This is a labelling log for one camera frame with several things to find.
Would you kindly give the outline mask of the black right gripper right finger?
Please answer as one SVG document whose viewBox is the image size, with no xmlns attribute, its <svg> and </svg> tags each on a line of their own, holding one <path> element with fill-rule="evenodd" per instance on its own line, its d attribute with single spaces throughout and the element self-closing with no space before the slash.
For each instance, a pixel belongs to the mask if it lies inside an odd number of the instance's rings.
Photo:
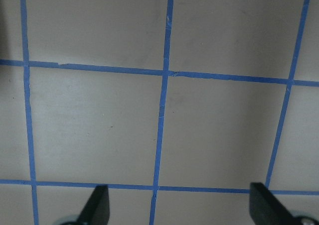
<svg viewBox="0 0 319 225">
<path fill-rule="evenodd" d="M 251 183 L 249 214 L 256 225 L 296 225 L 297 220 L 262 183 Z"/>
</svg>

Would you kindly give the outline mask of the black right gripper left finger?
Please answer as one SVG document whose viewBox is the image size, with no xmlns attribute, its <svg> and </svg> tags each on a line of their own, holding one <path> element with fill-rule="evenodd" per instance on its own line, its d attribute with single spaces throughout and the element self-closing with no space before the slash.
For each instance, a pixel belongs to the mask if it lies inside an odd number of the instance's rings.
<svg viewBox="0 0 319 225">
<path fill-rule="evenodd" d="M 96 186 L 76 222 L 78 225 L 107 225 L 109 219 L 108 186 Z"/>
</svg>

